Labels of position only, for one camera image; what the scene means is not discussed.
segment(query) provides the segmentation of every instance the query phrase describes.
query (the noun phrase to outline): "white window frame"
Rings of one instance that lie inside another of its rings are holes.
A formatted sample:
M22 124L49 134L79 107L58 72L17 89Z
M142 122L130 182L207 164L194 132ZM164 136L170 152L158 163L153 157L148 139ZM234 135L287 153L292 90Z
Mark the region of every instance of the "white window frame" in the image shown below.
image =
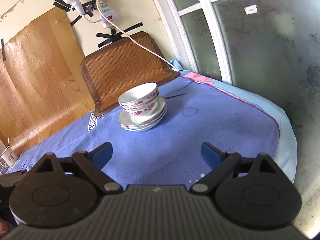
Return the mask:
M232 84L226 46L212 3L219 0L199 0L199 3L178 11L173 0L154 0L162 18L172 48L185 69L198 73L195 58L180 17L198 9L203 10L217 53L222 81Z

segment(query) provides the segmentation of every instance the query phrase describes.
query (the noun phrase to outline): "black ribbed surface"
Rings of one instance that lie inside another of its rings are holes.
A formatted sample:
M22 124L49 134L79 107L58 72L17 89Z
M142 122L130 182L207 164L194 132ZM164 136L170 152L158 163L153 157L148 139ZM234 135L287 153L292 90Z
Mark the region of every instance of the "black ribbed surface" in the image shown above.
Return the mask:
M129 186L105 196L86 219L57 229L19 226L5 240L306 240L294 227L274 231L241 228L224 219L207 197L184 186Z

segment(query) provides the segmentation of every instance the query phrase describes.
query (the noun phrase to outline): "wood panel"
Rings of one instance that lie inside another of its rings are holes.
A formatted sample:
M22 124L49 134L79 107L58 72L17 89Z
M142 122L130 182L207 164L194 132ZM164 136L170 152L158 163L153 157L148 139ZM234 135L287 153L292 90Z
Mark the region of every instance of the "wood panel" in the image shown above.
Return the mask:
M17 155L95 109L84 55L66 13L53 8L23 28L0 57L0 139Z

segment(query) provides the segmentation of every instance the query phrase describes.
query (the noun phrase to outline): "white plate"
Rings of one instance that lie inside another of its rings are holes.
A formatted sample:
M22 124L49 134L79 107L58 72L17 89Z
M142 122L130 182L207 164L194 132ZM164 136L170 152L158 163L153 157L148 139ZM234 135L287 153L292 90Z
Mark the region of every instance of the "white plate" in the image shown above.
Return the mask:
M165 106L164 98L159 97L159 103L153 113L149 116L134 116L122 110L119 115L118 121L123 126L136 127L149 123L151 119L156 118L162 112Z
M125 126L125 125L121 125L122 128L124 129L129 129L129 130L137 130L137 129L142 129L142 128L145 128L147 126L150 126L152 125L153 123L157 122L159 119L161 119L163 117L163 115L166 113L167 111L167 105L164 106L163 110L161 111L161 113L159 114L159 116L155 117L154 119L151 119L148 121L148 123L146 124L143 124L143 125L139 125L139 126L135 126L135 127L132 127L132 126Z
M127 131L132 131L132 132L143 132L143 131L146 131L146 130L149 130L153 127L155 127L158 123L160 123L160 121L162 120L162 118L164 117L165 113L167 112L167 108L165 109L164 113L158 118L158 120L156 122L154 122L153 124L147 126L147 127L144 127L144 128L141 128L141 129L129 129L129 128L124 128L125 130Z

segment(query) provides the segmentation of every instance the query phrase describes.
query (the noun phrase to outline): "cream wall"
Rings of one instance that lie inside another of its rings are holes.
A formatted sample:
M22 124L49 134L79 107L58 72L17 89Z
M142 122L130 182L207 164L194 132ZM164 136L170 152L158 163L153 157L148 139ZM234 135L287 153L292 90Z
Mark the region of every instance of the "cream wall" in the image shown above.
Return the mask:
M0 16L17 3L11 12L0 19L0 39L4 38L4 43L9 41L30 21L53 8L53 2L54 0L0 0ZM118 18L115 23L120 28L125 29L142 22L143 27L129 33L137 31L149 33L156 40L164 56L174 58L172 46L153 0L109 0L109 6L116 11ZM70 11L68 17L72 21L77 17L77 13ZM103 38L96 37L97 32L110 33L101 23L91 24L83 19L74 25L73 30L85 56L96 51L97 44L104 41Z

